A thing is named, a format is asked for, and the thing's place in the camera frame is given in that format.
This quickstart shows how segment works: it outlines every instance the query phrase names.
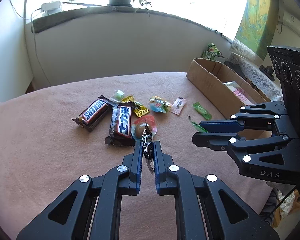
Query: wrapped candy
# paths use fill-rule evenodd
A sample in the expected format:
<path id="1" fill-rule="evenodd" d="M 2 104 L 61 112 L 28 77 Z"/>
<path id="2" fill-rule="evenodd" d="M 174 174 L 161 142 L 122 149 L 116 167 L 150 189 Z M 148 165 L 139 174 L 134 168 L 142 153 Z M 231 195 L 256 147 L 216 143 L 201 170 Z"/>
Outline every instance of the wrapped candy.
<path id="1" fill-rule="evenodd" d="M 212 115 L 205 108 L 203 108 L 199 102 L 194 103 L 193 107 L 205 119 L 210 120 L 212 118 Z"/>
<path id="2" fill-rule="evenodd" d="M 121 90 L 115 90 L 114 95 L 110 97 L 111 101 L 120 103 L 122 99 L 124 99 L 127 95 Z"/>
<path id="3" fill-rule="evenodd" d="M 150 101 L 150 108 L 154 112 L 166 113 L 171 109 L 171 103 L 158 96 L 151 97 L 149 101 Z"/>
<path id="4" fill-rule="evenodd" d="M 188 115 L 189 122 L 193 125 L 193 127 L 198 131 L 198 132 L 208 132 L 205 128 L 201 127 L 197 123 L 191 121 L 191 117 Z"/>
<path id="5" fill-rule="evenodd" d="M 151 131 L 152 136 L 155 136 L 157 133 L 157 125 L 154 117 L 152 115 L 144 115 L 143 117 L 137 119 L 131 126 L 131 134 L 136 141 L 142 139 L 142 134 L 146 124 Z"/>
<path id="6" fill-rule="evenodd" d="M 133 109 L 133 112 L 136 114 L 137 117 L 142 117 L 145 114 L 149 114 L 150 110 L 146 108 L 143 104 L 136 101 L 133 97 L 133 95 L 127 96 L 124 99 L 122 99 L 122 102 L 134 102 L 136 107 Z"/>
<path id="7" fill-rule="evenodd" d="M 187 100 L 182 97 L 178 97 L 176 101 L 171 106 L 170 112 L 179 115 L 183 106 L 186 104 Z"/>

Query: lace tablecloth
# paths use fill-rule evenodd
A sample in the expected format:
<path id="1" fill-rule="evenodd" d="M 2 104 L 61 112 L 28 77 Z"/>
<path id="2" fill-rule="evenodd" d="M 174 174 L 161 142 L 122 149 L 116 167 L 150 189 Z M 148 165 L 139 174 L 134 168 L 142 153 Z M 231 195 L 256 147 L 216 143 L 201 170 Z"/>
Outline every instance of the lace tablecloth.
<path id="1" fill-rule="evenodd" d="M 245 76 L 271 101 L 283 101 L 281 88 L 263 74 L 256 65 L 234 53 L 230 55 L 229 61 L 239 64 Z"/>

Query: cardboard box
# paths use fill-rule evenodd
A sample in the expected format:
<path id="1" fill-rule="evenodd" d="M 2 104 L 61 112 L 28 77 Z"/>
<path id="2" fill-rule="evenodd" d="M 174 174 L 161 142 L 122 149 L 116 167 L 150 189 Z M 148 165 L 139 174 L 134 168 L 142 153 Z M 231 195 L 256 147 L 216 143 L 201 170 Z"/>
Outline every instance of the cardboard box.
<path id="1" fill-rule="evenodd" d="M 242 77 L 220 62 L 195 58 L 186 76 L 226 119 L 238 113 L 240 107 L 244 106 L 239 98 L 224 85 L 226 82 L 235 81 L 257 104 L 266 102 Z M 259 130 L 245 130 L 241 135 L 247 139 L 256 139 L 268 137 L 269 133 L 263 134 L 263 131 Z"/>

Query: yellow candy wrapper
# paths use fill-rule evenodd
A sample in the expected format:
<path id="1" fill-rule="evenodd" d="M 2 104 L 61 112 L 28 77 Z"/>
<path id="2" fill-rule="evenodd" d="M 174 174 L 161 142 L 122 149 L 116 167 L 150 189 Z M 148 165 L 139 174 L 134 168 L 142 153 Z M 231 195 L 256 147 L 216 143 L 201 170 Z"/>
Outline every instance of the yellow candy wrapper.
<path id="1" fill-rule="evenodd" d="M 134 102 L 136 104 L 136 108 L 133 110 L 133 112 L 137 115 L 137 117 L 142 117 L 145 114 L 150 113 L 150 110 L 146 108 L 143 104 L 141 104 L 138 101 L 135 101 L 133 95 L 127 96 L 124 99 L 122 99 L 122 102 Z"/>

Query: table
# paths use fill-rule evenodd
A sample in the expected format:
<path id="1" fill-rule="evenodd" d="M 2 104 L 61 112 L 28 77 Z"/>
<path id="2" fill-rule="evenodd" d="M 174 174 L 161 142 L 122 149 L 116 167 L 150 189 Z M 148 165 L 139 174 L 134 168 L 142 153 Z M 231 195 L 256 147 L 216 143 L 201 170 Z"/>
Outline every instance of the table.
<path id="1" fill-rule="evenodd" d="M 71 121 L 98 96 L 109 97 L 115 89 L 133 94 L 146 106 L 153 95 L 171 103 L 179 96 L 188 99 L 179 116 L 151 112 L 158 127 L 154 139 L 175 164 L 198 176 L 217 175 L 261 211 L 272 190 L 265 181 L 239 175 L 226 153 L 192 144 L 196 130 L 187 115 L 202 120 L 192 103 L 200 101 L 213 119 L 223 116 L 186 73 L 106 77 L 49 87 L 0 104 L 0 226 L 12 240 L 78 177 L 105 174 L 133 152 L 132 147 L 104 144 L 111 114 L 92 133 Z M 174 198 L 157 195 L 144 161 L 140 194 L 122 197 L 120 239 L 176 238 Z"/>

